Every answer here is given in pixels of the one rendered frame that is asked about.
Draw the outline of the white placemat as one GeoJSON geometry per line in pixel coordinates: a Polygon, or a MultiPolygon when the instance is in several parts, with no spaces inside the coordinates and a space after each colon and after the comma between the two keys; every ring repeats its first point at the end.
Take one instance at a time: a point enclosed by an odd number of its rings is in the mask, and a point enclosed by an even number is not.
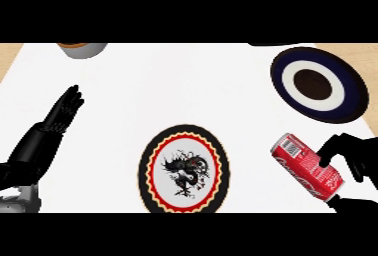
{"type": "MultiPolygon", "coordinates": [[[[308,43],[116,43],[95,57],[73,59],[58,44],[26,45],[0,81],[0,162],[71,86],[85,99],[37,184],[40,212],[153,213],[139,191],[142,154],[160,132],[184,124],[210,131],[229,160],[229,190],[215,213],[336,212],[271,149],[287,133],[316,154],[334,135],[377,136],[364,115],[321,122],[281,98],[271,65],[294,47],[319,49],[308,43]]],[[[336,195],[378,202],[370,178],[355,181],[342,155],[330,165],[344,180],[336,195]]]]}

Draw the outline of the navy white ringed plate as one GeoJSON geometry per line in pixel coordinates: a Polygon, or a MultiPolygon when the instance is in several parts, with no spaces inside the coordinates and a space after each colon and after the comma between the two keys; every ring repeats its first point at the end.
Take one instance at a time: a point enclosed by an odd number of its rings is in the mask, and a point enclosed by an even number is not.
{"type": "Polygon", "coordinates": [[[365,113],[370,93],[347,62],[312,47],[284,50],[271,65],[277,92],[309,118],[334,124],[355,121],[365,113]]]}

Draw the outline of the black red dragon plate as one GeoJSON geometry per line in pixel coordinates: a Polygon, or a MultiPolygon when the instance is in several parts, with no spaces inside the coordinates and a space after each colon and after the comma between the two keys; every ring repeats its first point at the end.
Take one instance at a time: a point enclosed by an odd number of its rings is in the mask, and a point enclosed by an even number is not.
{"type": "Polygon", "coordinates": [[[229,190],[229,160],[222,143],[203,127],[167,128],[147,145],[139,191],[153,213],[215,213],[229,190]]]}

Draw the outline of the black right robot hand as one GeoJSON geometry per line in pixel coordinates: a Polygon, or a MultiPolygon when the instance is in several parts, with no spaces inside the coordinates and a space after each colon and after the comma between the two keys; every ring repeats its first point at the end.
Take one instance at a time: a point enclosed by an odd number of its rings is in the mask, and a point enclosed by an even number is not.
{"type": "MultiPolygon", "coordinates": [[[[330,165],[336,155],[344,157],[355,181],[362,183],[368,177],[378,190],[378,137],[361,139],[347,133],[334,135],[318,151],[321,167],[330,165]]],[[[373,200],[336,195],[327,204],[340,214],[378,214],[378,202],[373,200]]]]}

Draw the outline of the red soda can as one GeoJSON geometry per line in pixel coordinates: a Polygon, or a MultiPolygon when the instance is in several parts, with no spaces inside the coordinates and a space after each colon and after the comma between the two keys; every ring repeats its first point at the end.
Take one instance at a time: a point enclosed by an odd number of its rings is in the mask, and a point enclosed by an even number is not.
{"type": "Polygon", "coordinates": [[[337,169],[319,165],[321,157],[290,133],[277,141],[271,153],[309,193],[328,202],[344,184],[337,169]]]}

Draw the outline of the grey cup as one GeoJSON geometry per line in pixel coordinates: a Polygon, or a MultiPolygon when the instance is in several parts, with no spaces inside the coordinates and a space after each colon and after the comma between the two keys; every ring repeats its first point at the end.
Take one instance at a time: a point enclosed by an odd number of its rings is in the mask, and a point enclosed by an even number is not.
{"type": "Polygon", "coordinates": [[[59,43],[58,46],[73,59],[89,59],[104,51],[107,43],[59,43]]]}

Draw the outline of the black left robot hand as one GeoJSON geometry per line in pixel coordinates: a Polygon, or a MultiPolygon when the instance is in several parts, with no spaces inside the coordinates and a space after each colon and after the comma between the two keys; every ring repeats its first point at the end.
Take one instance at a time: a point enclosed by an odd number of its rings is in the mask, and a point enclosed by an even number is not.
{"type": "Polygon", "coordinates": [[[0,163],[0,190],[36,184],[46,174],[64,133],[85,103],[79,86],[58,99],[45,120],[26,133],[6,163],[0,163]]]}

